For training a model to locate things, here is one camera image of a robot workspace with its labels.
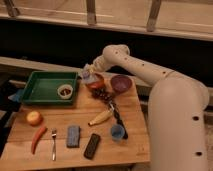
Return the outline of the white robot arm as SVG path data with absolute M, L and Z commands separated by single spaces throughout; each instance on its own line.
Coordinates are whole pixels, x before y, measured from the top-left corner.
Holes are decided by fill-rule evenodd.
M 148 101 L 151 171 L 208 171 L 204 110 L 208 88 L 180 72 L 134 58 L 126 45 L 109 45 L 92 64 L 120 66 L 152 89 Z

